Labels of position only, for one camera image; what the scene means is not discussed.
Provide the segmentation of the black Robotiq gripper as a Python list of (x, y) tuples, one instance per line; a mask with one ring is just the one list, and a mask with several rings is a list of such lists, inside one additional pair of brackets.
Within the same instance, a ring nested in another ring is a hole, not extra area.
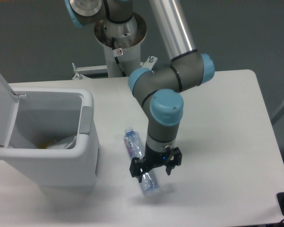
[(165, 166), (167, 175), (170, 175), (171, 171), (176, 166), (180, 166), (181, 163), (182, 153), (178, 147), (171, 148), (167, 146), (164, 152), (157, 152), (146, 144), (144, 158), (133, 157), (129, 170), (131, 176), (141, 183), (143, 175), (152, 169)]

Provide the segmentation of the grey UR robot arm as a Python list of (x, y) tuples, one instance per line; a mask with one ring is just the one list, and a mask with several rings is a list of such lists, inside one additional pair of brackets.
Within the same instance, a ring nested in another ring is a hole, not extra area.
[(95, 25), (95, 36), (106, 53), (108, 75), (128, 77), (131, 93), (149, 120), (145, 155), (132, 158), (132, 177), (141, 181), (145, 173), (161, 166), (170, 174), (182, 161), (180, 149), (174, 146), (183, 116), (180, 94), (215, 74), (210, 56), (199, 53), (195, 46), (180, 1), (150, 1), (170, 58), (170, 65), (158, 71), (140, 64), (141, 55), (134, 51), (147, 28), (131, 0), (67, 0), (65, 5), (74, 25)]

